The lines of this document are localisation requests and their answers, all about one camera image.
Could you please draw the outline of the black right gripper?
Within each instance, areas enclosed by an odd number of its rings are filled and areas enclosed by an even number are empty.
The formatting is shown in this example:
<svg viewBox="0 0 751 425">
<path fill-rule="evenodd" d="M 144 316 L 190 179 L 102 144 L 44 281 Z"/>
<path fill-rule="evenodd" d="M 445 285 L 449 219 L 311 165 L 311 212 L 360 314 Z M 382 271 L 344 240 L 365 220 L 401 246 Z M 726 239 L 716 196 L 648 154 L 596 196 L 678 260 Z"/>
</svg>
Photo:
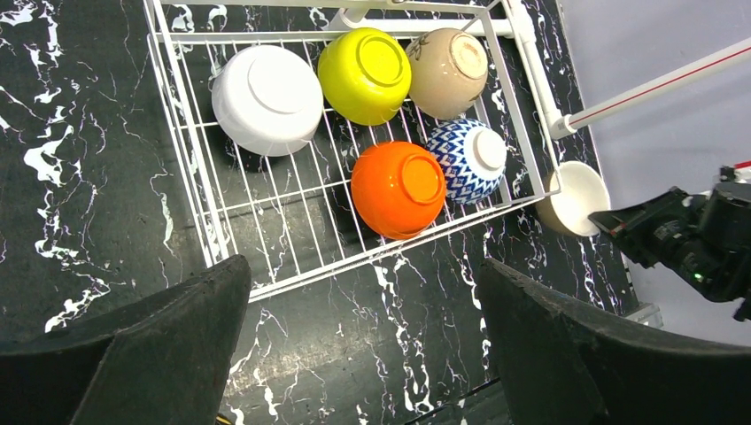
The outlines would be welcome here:
<svg viewBox="0 0 751 425">
<path fill-rule="evenodd" d="M 673 187 L 644 203 L 588 220 L 632 261 L 659 261 L 708 301 L 739 299 L 750 320 L 750 185 L 720 182 L 708 196 Z"/>
</svg>

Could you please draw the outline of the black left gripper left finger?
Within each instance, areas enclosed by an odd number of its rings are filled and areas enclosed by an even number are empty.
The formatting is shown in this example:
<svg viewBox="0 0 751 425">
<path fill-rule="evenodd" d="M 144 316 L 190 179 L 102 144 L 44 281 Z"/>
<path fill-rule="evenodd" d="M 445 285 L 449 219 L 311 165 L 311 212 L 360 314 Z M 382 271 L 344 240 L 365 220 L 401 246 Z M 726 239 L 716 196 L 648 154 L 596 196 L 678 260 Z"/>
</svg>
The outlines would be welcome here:
<svg viewBox="0 0 751 425">
<path fill-rule="evenodd" d="M 214 424 L 251 286 L 235 255 L 109 313 L 2 342 L 2 423 Z"/>
</svg>

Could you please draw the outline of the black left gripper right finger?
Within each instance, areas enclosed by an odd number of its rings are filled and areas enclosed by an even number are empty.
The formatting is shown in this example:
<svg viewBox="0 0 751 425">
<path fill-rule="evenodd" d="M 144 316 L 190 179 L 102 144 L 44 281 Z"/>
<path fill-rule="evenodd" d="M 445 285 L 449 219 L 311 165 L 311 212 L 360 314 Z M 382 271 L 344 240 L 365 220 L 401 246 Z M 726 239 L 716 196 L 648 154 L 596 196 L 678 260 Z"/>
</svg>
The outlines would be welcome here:
<svg viewBox="0 0 751 425">
<path fill-rule="evenodd" d="M 589 305 L 495 259 L 476 278 L 517 424 L 747 424 L 750 350 Z"/>
</svg>

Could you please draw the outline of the cream white bowl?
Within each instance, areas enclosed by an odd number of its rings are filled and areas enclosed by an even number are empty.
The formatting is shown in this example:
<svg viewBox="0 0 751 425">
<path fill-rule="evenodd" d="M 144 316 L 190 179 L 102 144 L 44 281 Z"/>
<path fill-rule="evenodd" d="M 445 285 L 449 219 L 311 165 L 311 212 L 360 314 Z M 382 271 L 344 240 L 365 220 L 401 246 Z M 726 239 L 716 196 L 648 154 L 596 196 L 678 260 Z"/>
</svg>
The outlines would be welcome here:
<svg viewBox="0 0 751 425">
<path fill-rule="evenodd" d="M 600 174 L 579 161 L 565 161 L 558 174 L 544 179 L 546 192 L 555 191 L 535 204 L 540 221 L 565 236 L 590 237 L 600 230 L 589 220 L 591 213 L 611 208 L 608 189 Z"/>
</svg>

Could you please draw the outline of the blue patterned bowl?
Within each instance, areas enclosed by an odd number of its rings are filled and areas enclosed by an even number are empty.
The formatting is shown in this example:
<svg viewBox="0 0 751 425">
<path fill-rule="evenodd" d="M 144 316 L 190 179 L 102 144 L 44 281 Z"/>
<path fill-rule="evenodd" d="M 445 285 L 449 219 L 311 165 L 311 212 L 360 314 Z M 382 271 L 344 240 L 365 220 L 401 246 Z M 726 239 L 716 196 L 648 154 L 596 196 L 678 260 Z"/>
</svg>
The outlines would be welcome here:
<svg viewBox="0 0 751 425">
<path fill-rule="evenodd" d="M 456 204 L 473 205 L 490 196 L 505 173 L 507 143 L 480 120 L 439 123 L 431 130 L 426 148 L 441 166 L 446 195 Z"/>
</svg>

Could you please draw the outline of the orange bowl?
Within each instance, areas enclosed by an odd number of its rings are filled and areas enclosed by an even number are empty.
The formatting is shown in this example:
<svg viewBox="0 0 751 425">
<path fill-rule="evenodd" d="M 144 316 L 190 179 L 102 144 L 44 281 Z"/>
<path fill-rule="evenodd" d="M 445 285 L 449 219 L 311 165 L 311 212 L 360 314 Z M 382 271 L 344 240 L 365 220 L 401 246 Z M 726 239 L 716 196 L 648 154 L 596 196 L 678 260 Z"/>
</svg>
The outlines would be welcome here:
<svg viewBox="0 0 751 425">
<path fill-rule="evenodd" d="M 352 170 L 354 207 L 377 234 L 407 240 L 430 226 L 446 199 L 445 174 L 423 147 L 405 141 L 366 148 Z"/>
</svg>

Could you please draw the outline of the beige floral bowl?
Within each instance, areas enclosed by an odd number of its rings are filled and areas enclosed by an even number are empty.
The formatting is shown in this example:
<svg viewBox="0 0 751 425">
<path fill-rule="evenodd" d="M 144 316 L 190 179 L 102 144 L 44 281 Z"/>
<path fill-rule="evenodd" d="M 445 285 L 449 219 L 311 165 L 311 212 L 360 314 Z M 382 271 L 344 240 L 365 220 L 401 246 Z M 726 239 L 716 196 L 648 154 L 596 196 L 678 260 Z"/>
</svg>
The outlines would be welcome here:
<svg viewBox="0 0 751 425">
<path fill-rule="evenodd" d="M 484 46 L 464 31 L 444 27 L 406 47 L 412 69 L 409 98 L 432 118 L 451 120 L 481 96 L 488 78 Z"/>
</svg>

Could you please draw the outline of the yellow-green bowl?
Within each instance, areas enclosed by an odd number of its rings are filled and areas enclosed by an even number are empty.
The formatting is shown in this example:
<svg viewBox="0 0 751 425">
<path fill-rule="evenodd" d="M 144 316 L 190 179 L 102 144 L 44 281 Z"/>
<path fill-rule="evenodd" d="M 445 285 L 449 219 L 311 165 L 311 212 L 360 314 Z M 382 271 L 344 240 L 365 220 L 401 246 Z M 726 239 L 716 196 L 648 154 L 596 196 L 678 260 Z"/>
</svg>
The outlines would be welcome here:
<svg viewBox="0 0 751 425">
<path fill-rule="evenodd" d="M 378 126 L 394 118 L 407 98 L 412 67 L 395 38 L 363 27 L 323 49 L 317 76 L 336 112 L 355 124 Z"/>
</svg>

